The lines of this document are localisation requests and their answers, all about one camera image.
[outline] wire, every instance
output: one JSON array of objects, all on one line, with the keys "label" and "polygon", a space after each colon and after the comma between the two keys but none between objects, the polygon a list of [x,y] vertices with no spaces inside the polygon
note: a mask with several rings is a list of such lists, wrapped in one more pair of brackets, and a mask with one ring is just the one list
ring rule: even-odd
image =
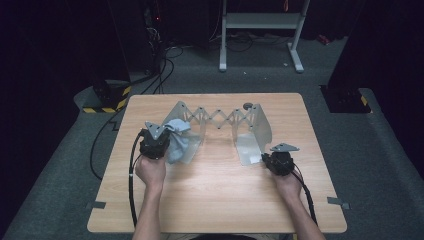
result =
[{"label": "wire", "polygon": [[218,4],[219,12],[218,12],[217,20],[216,20],[215,30],[213,31],[212,35],[210,36],[209,41],[212,40],[213,36],[215,36],[215,34],[216,34],[216,30],[218,29],[219,19],[221,18],[221,8],[222,8],[221,5],[222,5],[222,0],[219,1],[219,4]]},{"label": "wire", "polygon": [[151,35],[153,35],[152,40],[160,41],[160,34],[159,34],[158,30],[156,30],[155,28],[152,28],[152,27],[148,27],[146,29]]},{"label": "wire", "polygon": [[134,205],[133,176],[134,176],[135,163],[133,163],[133,159],[134,159],[135,148],[137,147],[138,139],[140,139],[141,135],[142,135],[142,130],[137,134],[137,137],[134,140],[133,147],[131,149],[130,166],[128,169],[128,197],[130,200],[131,216],[133,219],[134,227],[137,225],[137,214],[135,212],[135,205]]},{"label": "wire", "polygon": [[253,45],[253,40],[252,40],[252,38],[248,34],[246,36],[247,36],[247,39],[239,37],[239,38],[235,38],[235,39],[231,39],[230,38],[230,41],[228,41],[228,43],[230,43],[230,42],[248,43],[249,45],[246,48],[241,49],[241,50],[236,50],[236,49],[231,48],[229,46],[229,44],[227,44],[227,49],[230,50],[230,51],[232,51],[232,52],[245,52],[245,51],[249,50],[252,47],[252,45]]},{"label": "wire", "polygon": [[160,73],[159,73],[159,75],[157,75],[157,77],[156,77],[156,79],[155,80],[153,80],[151,83],[150,83],[150,85],[149,86],[147,86],[147,88],[146,89],[144,89],[141,93],[140,93],[140,95],[143,95],[144,93],[146,93],[147,92],[147,90],[149,90],[150,89],[150,87],[152,87],[152,85],[161,77],[161,75],[162,75],[162,73],[165,71],[165,66],[166,65],[164,65],[163,67],[162,67],[162,70],[160,71]]},{"label": "wire", "polygon": [[154,78],[154,77],[155,77],[155,76],[157,76],[157,75],[158,75],[158,73],[152,73],[151,75],[149,75],[149,76],[147,76],[147,77],[140,78],[140,79],[135,80],[135,81],[133,81],[133,82],[130,82],[130,83],[126,84],[126,85],[127,85],[128,87],[130,87],[130,86],[134,86],[134,85],[136,85],[136,84],[146,82],[146,81],[148,81],[148,80],[150,80],[150,79]]},{"label": "wire", "polygon": [[168,61],[169,63],[171,63],[171,65],[172,65],[172,67],[171,67],[171,71],[168,73],[168,75],[162,80],[162,78],[160,79],[160,82],[159,82],[159,85],[155,88],[155,90],[153,91],[153,94],[155,94],[156,93],[156,91],[158,90],[158,88],[159,89],[161,89],[162,90],[162,94],[164,93],[163,92],[163,83],[165,83],[165,81],[166,80],[168,80],[168,78],[171,76],[171,74],[174,72],[174,63],[171,61],[171,60],[169,60],[169,59],[165,59],[165,64],[166,64],[166,61]]},{"label": "wire", "polygon": [[94,170],[94,167],[93,167],[93,154],[94,154],[94,147],[95,147],[95,145],[96,145],[96,143],[97,143],[97,139],[99,138],[99,136],[100,136],[100,133],[103,131],[103,129],[106,127],[106,125],[108,124],[108,123],[113,123],[114,124],[114,126],[113,126],[113,130],[114,131],[116,131],[115,129],[116,129],[116,121],[114,121],[114,122],[112,122],[112,119],[114,118],[114,117],[116,117],[116,115],[118,115],[122,110],[124,110],[126,108],[126,106],[124,106],[123,108],[121,108],[119,111],[117,111],[116,113],[114,113],[113,114],[113,116],[112,117],[110,117],[109,118],[109,120],[107,120],[104,124],[103,124],[103,126],[102,126],[102,128],[99,130],[99,132],[97,133],[97,135],[96,135],[96,138],[94,139],[94,141],[93,141],[93,144],[91,145],[91,151],[90,151],[90,169],[91,169],[91,172],[93,173],[93,175],[97,178],[97,179],[99,179],[100,181],[101,180],[103,180],[103,178],[102,177],[100,177],[99,176],[99,174],[97,174],[96,173],[96,171]]},{"label": "wire", "polygon": [[278,40],[282,39],[282,37],[277,37],[277,38],[274,38],[273,42],[266,42],[266,43],[255,41],[257,39],[264,39],[264,40],[266,39],[267,40],[267,38],[261,38],[261,37],[253,38],[252,40],[253,40],[254,45],[278,45],[278,44],[283,44],[283,43],[288,42],[290,39],[292,39],[292,37],[287,37],[284,41],[281,41],[281,42],[279,42]]},{"label": "wire", "polygon": [[[175,55],[175,56],[171,56],[171,57],[166,56],[166,55],[168,54],[168,51],[170,51],[170,50],[172,50],[172,49],[180,49],[180,50],[181,50],[181,52],[180,52],[179,54]],[[176,57],[181,56],[183,53],[184,53],[184,48],[182,48],[182,47],[170,47],[170,48],[166,49],[166,54],[165,54],[165,56],[166,56],[166,58],[176,58]]]},{"label": "wire", "polygon": [[[283,164],[282,162],[280,162],[280,160],[279,159],[277,159],[277,161],[284,167],[284,168],[286,168],[287,170],[290,170],[288,167],[286,167],[286,165],[285,164]],[[295,164],[295,163],[293,163],[293,165],[297,168],[297,170],[299,171],[299,176],[296,174],[296,173],[294,173],[294,171],[293,170],[291,170],[291,174],[293,175],[293,176],[295,176],[295,178],[297,179],[297,180],[299,180],[299,182],[300,182],[300,184],[302,184],[302,188],[303,188],[303,190],[305,191],[305,195],[306,195],[306,200],[308,201],[308,207],[309,207],[309,212],[310,212],[310,214],[311,214],[311,218],[312,218],[312,220],[315,222],[315,224],[316,225],[318,225],[318,222],[317,222],[317,217],[316,217],[316,215],[315,215],[315,208],[314,208],[314,202],[313,202],[313,200],[312,200],[312,196],[311,196],[311,192],[309,191],[309,189],[308,189],[308,187],[306,186],[306,184],[305,184],[305,182],[303,181],[303,176],[302,176],[302,172],[300,172],[300,169],[299,169],[299,167]]]},{"label": "wire", "polygon": [[140,159],[141,155],[142,154],[140,153],[140,155],[138,155],[138,157],[135,159],[134,164],[133,164],[133,169],[135,168],[135,165],[137,164],[137,162]]}]

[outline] white stand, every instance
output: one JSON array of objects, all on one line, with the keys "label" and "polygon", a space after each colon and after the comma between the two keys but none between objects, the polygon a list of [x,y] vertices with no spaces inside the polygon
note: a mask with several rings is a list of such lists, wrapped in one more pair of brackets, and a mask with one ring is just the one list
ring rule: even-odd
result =
[{"label": "white stand", "polygon": [[297,54],[296,47],[305,22],[306,12],[310,0],[305,0],[300,13],[227,13],[227,0],[223,2],[222,10],[222,36],[221,51],[219,57],[219,70],[227,70],[227,29],[228,28],[251,28],[251,29],[296,29],[293,43],[287,43],[290,55],[293,59],[296,72],[303,73],[304,69]]}]

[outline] hazard tape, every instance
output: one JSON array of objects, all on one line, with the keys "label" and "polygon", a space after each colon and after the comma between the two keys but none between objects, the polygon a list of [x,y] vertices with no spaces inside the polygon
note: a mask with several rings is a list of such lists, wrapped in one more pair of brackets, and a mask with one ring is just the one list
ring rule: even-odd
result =
[{"label": "hazard tape", "polygon": [[120,111],[126,104],[128,94],[130,93],[131,87],[127,87],[123,90],[120,98],[116,99],[116,104],[107,107],[83,107],[85,113],[114,113]]}]

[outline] fabric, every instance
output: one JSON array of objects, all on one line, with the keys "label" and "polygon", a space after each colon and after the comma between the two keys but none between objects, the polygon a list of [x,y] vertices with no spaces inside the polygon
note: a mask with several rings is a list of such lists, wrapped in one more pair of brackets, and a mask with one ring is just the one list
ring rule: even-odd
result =
[{"label": "fabric", "polygon": [[181,134],[191,129],[190,123],[181,119],[173,119],[165,124],[164,127],[171,132],[169,136],[168,163],[174,164],[184,156],[188,148],[189,140],[181,136]]}]

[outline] person's right hand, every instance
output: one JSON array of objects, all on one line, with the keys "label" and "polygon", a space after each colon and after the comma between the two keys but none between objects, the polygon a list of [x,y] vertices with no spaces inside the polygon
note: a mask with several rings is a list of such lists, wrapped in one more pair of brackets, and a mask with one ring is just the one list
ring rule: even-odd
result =
[{"label": "person's right hand", "polygon": [[[293,173],[299,176],[297,171],[294,170]],[[275,174],[272,175],[275,184],[277,185],[278,193],[284,201],[287,202],[292,200],[300,200],[300,190],[302,189],[302,184],[295,176],[293,176],[292,173],[286,176],[279,176]]]},{"label": "person's right hand", "polygon": [[150,159],[140,156],[135,166],[135,173],[148,189],[162,189],[166,175],[165,158]]}]

